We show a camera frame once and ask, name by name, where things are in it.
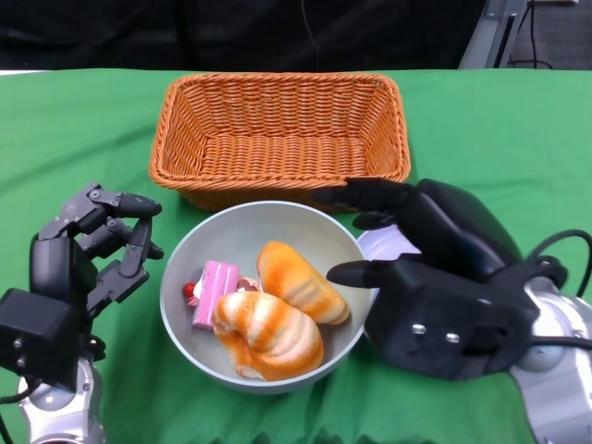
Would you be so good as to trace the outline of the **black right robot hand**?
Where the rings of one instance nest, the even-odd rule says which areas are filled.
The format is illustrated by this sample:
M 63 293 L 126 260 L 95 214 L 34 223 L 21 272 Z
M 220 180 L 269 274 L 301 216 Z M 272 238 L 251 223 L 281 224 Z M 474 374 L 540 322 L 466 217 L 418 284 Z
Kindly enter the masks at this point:
M 397 226 L 425 264 L 457 276 L 484 282 L 523 260 L 509 232 L 480 200 L 444 182 L 349 178 L 312 196 L 320 204 L 358 211 L 353 222 L 358 229 Z

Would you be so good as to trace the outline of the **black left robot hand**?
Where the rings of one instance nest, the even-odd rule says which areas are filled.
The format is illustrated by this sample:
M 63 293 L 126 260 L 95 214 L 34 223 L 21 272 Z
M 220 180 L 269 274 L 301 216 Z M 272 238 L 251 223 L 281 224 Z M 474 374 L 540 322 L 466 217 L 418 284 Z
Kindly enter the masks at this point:
M 148 197 L 87 186 L 32 241 L 30 291 L 71 305 L 85 322 L 123 302 L 149 278 L 144 262 L 164 257 L 151 240 L 161 212 Z

